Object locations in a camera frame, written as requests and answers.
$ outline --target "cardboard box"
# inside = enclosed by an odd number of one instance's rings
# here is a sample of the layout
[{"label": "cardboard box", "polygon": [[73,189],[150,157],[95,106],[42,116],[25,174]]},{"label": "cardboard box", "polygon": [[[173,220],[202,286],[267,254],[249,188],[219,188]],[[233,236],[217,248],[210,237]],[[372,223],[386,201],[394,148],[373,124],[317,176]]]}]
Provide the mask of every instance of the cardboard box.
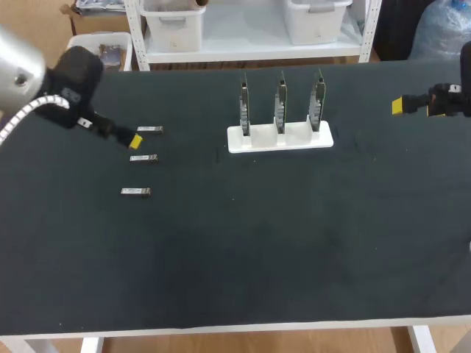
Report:
[{"label": "cardboard box", "polygon": [[60,12],[71,19],[72,33],[74,35],[87,35],[94,32],[128,32],[130,25],[126,14],[112,13],[109,15],[82,16],[78,13],[75,5],[64,4]]}]

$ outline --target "white table frame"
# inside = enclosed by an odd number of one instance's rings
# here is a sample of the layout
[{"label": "white table frame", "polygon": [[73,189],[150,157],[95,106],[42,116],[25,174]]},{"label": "white table frame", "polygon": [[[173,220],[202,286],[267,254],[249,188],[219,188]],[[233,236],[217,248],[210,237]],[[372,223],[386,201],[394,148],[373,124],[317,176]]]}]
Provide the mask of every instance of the white table frame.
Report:
[{"label": "white table frame", "polygon": [[[191,329],[141,329],[113,332],[52,333],[41,335],[0,336],[0,341],[12,353],[57,353],[49,341],[55,338],[83,338],[81,353],[101,353],[104,338],[150,335],[184,335],[223,332],[293,331],[304,329],[358,329],[376,327],[408,327],[414,353],[436,353],[428,325],[459,325],[471,322],[471,315],[440,318],[393,318],[363,321],[323,321],[287,324],[253,324],[234,326],[195,327]],[[471,331],[452,353],[471,352]]]}]

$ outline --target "shelving unit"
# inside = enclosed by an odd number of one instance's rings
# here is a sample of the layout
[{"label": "shelving unit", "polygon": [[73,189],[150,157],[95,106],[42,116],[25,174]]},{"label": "shelving unit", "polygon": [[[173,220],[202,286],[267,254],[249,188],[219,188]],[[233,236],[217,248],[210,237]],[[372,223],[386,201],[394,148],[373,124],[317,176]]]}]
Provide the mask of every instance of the shelving unit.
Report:
[{"label": "shelving unit", "polygon": [[334,43],[293,46],[286,32],[280,0],[210,0],[201,51],[163,53],[151,34],[141,31],[139,0],[125,0],[139,68],[153,63],[276,60],[307,57],[360,57],[369,60],[381,0],[353,0],[341,35]]}]

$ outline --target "robotic arm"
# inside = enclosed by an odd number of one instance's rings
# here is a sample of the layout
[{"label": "robotic arm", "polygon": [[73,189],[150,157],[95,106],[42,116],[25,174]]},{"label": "robotic arm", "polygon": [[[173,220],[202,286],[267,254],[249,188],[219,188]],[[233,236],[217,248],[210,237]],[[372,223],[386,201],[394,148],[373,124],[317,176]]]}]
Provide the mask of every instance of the robotic arm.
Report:
[{"label": "robotic arm", "polygon": [[404,95],[392,102],[393,115],[427,107],[428,116],[454,116],[461,112],[471,117],[471,42],[461,49],[460,69],[461,85],[439,83],[420,96]]},{"label": "robotic arm", "polygon": [[40,97],[59,96],[68,102],[68,109],[64,104],[47,104],[36,109],[38,114],[66,129],[80,125],[102,138],[113,135],[120,144],[137,149],[142,141],[139,135],[91,106],[102,73],[102,61],[79,46],[70,48],[49,69],[40,51],[0,26],[0,110],[5,115],[15,114]]}]

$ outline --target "metal transceiver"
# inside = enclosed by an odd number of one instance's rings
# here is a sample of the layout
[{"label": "metal transceiver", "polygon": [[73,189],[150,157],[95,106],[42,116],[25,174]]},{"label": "metal transceiver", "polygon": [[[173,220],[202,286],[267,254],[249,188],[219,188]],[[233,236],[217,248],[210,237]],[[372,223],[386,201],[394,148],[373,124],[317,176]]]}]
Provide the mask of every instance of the metal transceiver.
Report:
[{"label": "metal transceiver", "polygon": [[159,157],[156,154],[148,154],[146,156],[131,156],[130,162],[145,162],[145,163],[156,163]]},{"label": "metal transceiver", "polygon": [[140,126],[138,132],[152,132],[155,134],[163,134],[163,126]]},{"label": "metal transceiver", "polygon": [[150,188],[122,188],[121,195],[150,196]]}]

